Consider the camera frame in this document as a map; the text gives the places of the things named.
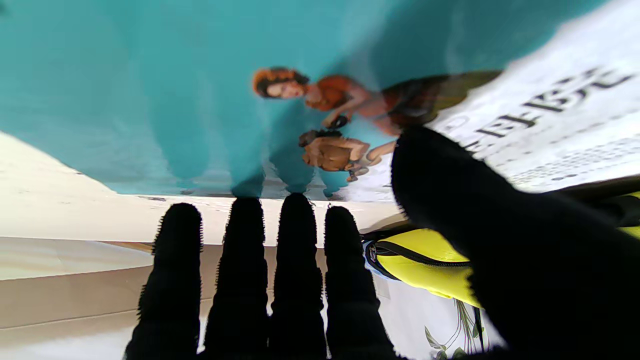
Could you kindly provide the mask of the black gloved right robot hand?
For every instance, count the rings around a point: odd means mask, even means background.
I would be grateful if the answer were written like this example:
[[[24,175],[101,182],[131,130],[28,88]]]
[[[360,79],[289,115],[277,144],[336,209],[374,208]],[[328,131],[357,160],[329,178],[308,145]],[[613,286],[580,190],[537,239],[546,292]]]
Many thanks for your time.
[[[504,349],[468,360],[594,360],[589,331],[638,344],[639,240],[558,194],[515,189],[452,139],[405,130],[391,187],[407,218],[432,227],[470,260],[470,287]],[[153,244],[125,360],[400,360],[378,312],[354,217],[325,216],[327,271],[316,262],[313,207],[291,193],[279,215],[272,314],[258,198],[235,199],[216,290],[201,333],[202,216],[173,204]]]

